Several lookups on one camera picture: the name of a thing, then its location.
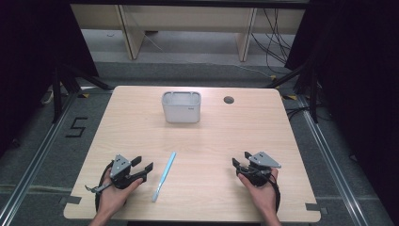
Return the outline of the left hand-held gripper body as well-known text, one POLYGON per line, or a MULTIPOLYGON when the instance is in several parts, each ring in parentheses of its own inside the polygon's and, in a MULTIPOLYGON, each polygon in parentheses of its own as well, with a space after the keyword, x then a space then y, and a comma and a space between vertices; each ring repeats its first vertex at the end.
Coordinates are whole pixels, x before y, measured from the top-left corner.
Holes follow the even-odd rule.
POLYGON ((131 161, 120 154, 116 155, 110 171, 111 182, 116 188, 127 188, 135 181, 131 179, 131 176, 133 175, 130 173, 131 168, 133 168, 131 167, 131 161))

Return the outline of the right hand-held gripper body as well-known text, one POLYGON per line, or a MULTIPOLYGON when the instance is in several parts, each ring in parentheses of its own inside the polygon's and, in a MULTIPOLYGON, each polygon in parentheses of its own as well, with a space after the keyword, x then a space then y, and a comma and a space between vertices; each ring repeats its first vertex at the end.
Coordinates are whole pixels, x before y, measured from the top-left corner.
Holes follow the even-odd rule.
POLYGON ((248 178, 254 186, 264 186, 270 180, 272 169, 280 169, 281 164, 267 153, 258 152, 248 159, 247 166, 242 167, 244 169, 241 174, 248 178))

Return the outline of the light blue toothbrush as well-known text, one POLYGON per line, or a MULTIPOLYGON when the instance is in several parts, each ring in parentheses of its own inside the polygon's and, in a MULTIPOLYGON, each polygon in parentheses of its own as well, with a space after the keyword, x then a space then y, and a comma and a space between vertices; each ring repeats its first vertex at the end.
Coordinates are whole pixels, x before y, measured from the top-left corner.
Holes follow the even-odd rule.
POLYGON ((174 161, 175 157, 176 157, 176 152, 172 152, 170 157, 169 157, 169 159, 168 159, 168 162, 167 162, 167 164, 166 164, 166 166, 165 166, 165 168, 163 170, 163 173, 161 175, 161 178, 160 178, 160 181, 158 183, 158 186, 157 186, 156 190, 154 191, 154 193, 152 195, 152 202, 156 202, 157 201, 157 199, 159 197, 159 194, 160 194, 160 191, 161 191, 161 188, 162 188, 165 180, 168 177, 168 173, 169 173, 169 171, 171 169, 171 166, 173 164, 173 161, 174 161))

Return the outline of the white plastic container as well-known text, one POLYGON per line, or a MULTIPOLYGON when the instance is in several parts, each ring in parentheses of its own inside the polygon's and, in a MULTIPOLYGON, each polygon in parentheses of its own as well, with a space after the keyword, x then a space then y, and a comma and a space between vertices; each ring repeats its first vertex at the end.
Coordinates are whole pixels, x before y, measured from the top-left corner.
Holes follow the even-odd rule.
POLYGON ((167 91, 163 94, 161 102, 167 122, 200 121, 201 95, 196 91, 167 91))

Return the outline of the person's left hand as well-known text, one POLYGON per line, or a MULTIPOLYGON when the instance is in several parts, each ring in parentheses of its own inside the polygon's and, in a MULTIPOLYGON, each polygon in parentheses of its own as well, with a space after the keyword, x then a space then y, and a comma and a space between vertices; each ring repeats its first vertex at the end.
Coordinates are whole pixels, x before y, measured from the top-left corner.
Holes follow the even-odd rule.
POLYGON ((97 214, 102 218, 112 218, 125 204, 131 193, 142 183, 143 179, 139 178, 124 189, 118 189, 111 185, 103 190, 100 196, 97 214))

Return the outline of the person's right hand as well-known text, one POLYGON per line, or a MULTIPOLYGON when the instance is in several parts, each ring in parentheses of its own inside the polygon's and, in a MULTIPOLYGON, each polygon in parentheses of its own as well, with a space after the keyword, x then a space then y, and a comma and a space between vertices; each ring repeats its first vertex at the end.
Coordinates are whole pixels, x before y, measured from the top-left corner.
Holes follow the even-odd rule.
POLYGON ((253 203, 264 217, 264 220, 268 221, 272 218, 276 218, 277 195, 272 185, 266 183, 264 186, 254 186, 249 179, 241 173, 238 174, 238 178, 248 190, 253 203))

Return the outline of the black metal stand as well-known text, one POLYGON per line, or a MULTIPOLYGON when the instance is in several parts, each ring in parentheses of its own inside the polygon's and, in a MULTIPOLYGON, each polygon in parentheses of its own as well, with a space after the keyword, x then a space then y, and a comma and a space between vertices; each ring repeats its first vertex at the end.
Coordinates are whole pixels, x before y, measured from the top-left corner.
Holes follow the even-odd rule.
POLYGON ((282 78, 275 80, 265 87, 267 89, 274 89, 284 84, 285 82, 295 78, 296 76, 297 80, 294 86, 294 92, 296 94, 303 94, 306 90, 309 92, 309 111, 313 122, 317 123, 317 72, 314 66, 309 61, 306 61, 303 65, 294 69, 290 73, 285 74, 282 78))
POLYGON ((66 64, 58 65, 53 73, 53 95, 54 95, 54 118, 53 122, 57 122, 62 114, 61 86, 67 90, 69 94, 77 94, 80 88, 76 78, 80 77, 88 81, 95 87, 103 90, 112 90, 113 87, 100 81, 95 76, 91 76, 83 71, 66 64))

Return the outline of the black curtain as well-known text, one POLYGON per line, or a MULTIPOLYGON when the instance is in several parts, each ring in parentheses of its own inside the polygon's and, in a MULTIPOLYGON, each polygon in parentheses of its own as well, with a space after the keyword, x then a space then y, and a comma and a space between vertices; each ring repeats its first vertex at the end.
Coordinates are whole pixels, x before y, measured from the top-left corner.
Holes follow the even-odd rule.
POLYGON ((316 69, 333 119, 399 225, 399 0, 307 0, 286 67, 305 62, 332 18, 316 69))
POLYGON ((55 70, 98 74, 68 0, 0 0, 0 157, 55 70))

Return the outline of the metal floor rail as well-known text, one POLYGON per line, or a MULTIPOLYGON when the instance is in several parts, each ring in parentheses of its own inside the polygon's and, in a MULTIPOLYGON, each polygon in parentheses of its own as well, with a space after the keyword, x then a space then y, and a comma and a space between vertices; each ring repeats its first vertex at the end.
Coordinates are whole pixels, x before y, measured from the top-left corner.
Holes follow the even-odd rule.
POLYGON ((333 152, 331 151, 324 134, 321 131, 320 126, 314 121, 311 116, 311 111, 306 110, 304 118, 310 127, 311 133, 317 143, 317 146, 324 158, 327 165, 331 178, 337 187, 339 194, 343 200, 343 203, 348 211, 355 226, 370 226, 368 219, 366 218, 363 210, 360 207, 359 201, 357 200, 352 188, 348 184, 343 172, 335 159, 333 152))
POLYGON ((56 140, 56 136, 59 133, 60 128, 63 125, 64 120, 67 117, 67 114, 77 96, 78 94, 74 93, 70 94, 66 98, 65 103, 61 107, 61 113, 58 119, 51 124, 46 136, 43 139, 43 142, 40 144, 32 160, 27 165, 22 178, 12 189, 12 193, 10 194, 8 201, 0 211, 0 226, 9 226, 14 216, 18 212, 18 209, 20 208, 29 187, 36 178, 47 154, 50 152, 51 146, 56 140))

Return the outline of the beige wooden desk frame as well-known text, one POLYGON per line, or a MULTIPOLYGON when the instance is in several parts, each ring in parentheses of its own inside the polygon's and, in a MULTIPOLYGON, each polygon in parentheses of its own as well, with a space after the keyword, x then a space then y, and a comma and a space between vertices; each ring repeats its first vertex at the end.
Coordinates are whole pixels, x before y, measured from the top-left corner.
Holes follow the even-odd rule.
POLYGON ((73 4, 82 29, 120 30, 127 54, 136 59, 147 31, 224 32, 235 35, 239 60, 247 60, 252 33, 294 35, 302 9, 155 7, 73 4))

